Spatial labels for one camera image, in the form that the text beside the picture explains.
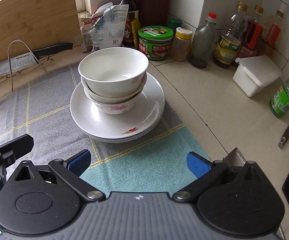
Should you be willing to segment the white floral bowl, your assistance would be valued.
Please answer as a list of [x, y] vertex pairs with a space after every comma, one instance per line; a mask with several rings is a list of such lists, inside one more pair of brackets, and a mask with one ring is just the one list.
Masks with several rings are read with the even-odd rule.
[[142, 92], [138, 92], [133, 98], [131, 98], [126, 102], [112, 103], [112, 104], [97, 102], [90, 96], [90, 94], [87, 92], [85, 88], [84, 93], [87, 96], [87, 98], [90, 99], [100, 111], [102, 111], [103, 113], [116, 115], [130, 111], [136, 105], [137, 99]]

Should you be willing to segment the plain white bowl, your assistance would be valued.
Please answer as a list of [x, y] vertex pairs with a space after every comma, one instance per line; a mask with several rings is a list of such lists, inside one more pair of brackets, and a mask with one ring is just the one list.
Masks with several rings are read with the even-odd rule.
[[78, 72], [95, 94], [120, 98], [140, 87], [148, 65], [147, 57], [140, 51], [112, 47], [86, 56], [80, 62]]

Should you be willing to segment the steel kitchen cleaver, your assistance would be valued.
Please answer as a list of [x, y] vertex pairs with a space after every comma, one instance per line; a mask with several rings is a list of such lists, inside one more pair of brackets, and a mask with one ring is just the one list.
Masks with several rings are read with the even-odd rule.
[[32, 52], [26, 52], [15, 57], [11, 57], [9, 60], [0, 62], [0, 77], [10, 74], [10, 70], [12, 70], [12, 73], [14, 73], [35, 64], [39, 64], [39, 59], [42, 56], [51, 56], [65, 50], [72, 49], [73, 43], [58, 43], [33, 50]]

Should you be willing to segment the fruit pattern white plate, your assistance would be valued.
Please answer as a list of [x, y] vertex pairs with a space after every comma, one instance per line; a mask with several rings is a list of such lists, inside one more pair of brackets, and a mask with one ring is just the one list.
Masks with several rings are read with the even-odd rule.
[[87, 135], [104, 142], [130, 141], [148, 133], [158, 124], [164, 109], [164, 91], [151, 74], [147, 74], [135, 106], [125, 113], [100, 111], [85, 95], [82, 83], [78, 83], [70, 100], [71, 115], [77, 126]]

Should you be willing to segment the green glass jar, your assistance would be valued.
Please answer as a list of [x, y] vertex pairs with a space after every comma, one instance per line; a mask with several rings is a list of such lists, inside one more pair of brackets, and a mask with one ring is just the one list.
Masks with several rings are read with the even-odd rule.
[[289, 111], [289, 78], [279, 87], [269, 102], [272, 113], [281, 118]]

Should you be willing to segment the white seasoning box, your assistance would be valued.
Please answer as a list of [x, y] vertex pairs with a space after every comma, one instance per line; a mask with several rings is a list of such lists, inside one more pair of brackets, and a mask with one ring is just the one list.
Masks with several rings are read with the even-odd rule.
[[267, 56], [237, 58], [233, 81], [249, 97], [266, 88], [282, 75], [279, 67]]

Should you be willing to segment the bamboo cutting board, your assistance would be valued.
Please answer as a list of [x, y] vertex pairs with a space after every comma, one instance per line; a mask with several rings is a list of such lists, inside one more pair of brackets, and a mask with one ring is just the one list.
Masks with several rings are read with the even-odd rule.
[[0, 62], [65, 42], [82, 43], [75, 0], [0, 1]]

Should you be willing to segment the green label oil bottle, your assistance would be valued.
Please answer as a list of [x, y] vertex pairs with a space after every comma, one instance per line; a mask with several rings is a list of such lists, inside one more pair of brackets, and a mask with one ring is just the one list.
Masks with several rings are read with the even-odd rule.
[[243, 33], [247, 29], [248, 6], [243, 2], [238, 2], [236, 12], [231, 16], [228, 27], [221, 35], [213, 53], [213, 62], [224, 69], [228, 69], [237, 56], [241, 47]]

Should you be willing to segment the red cap glass bottle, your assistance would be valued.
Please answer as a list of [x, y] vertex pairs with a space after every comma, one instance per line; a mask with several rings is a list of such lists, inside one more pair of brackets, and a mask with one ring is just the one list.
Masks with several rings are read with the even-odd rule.
[[218, 38], [216, 19], [217, 15], [210, 12], [205, 23], [195, 31], [189, 62], [196, 68], [206, 68], [212, 58]]

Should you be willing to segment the yellow lid spice jar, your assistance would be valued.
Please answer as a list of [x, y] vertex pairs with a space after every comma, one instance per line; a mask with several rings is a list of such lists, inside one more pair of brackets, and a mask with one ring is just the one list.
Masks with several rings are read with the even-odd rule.
[[192, 31], [177, 27], [175, 37], [171, 45], [170, 57], [176, 61], [185, 61], [191, 49]]

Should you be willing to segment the green lid sauce tub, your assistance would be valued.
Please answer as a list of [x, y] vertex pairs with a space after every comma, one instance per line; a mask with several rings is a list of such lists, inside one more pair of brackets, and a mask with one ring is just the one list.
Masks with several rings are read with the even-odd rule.
[[173, 39], [168, 27], [151, 25], [138, 30], [138, 50], [149, 60], [160, 61], [168, 58]]

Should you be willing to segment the white plastic food bag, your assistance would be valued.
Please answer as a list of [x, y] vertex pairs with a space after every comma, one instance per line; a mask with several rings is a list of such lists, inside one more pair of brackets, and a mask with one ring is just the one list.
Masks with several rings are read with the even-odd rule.
[[92, 15], [90, 31], [94, 51], [122, 45], [129, 5], [102, 5]]

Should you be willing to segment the red label vinegar bottle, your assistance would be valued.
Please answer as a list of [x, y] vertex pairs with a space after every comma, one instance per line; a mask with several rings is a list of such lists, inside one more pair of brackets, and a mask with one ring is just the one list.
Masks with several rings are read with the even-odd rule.
[[248, 26], [242, 36], [242, 44], [237, 54], [237, 58], [246, 58], [256, 55], [256, 49], [259, 44], [263, 31], [263, 15], [264, 9], [255, 5], [253, 13], [248, 17]]

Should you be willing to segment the rightmost red label bottle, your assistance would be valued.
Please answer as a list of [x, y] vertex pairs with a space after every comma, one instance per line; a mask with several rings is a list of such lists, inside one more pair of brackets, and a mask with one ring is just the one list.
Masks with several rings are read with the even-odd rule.
[[264, 23], [262, 39], [271, 47], [276, 47], [283, 32], [284, 13], [277, 11], [275, 15], [269, 16]]

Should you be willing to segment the dark soy sauce bottle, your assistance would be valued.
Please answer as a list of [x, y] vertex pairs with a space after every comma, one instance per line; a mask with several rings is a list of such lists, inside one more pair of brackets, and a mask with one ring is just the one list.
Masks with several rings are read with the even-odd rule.
[[134, 34], [132, 32], [132, 25], [131, 22], [138, 18], [138, 7], [136, 5], [135, 0], [121, 0], [120, 5], [129, 5], [128, 13], [127, 13], [127, 19], [125, 23], [125, 29], [124, 29], [124, 37], [122, 44], [125, 47], [129, 48], [135, 48], [134, 43]]

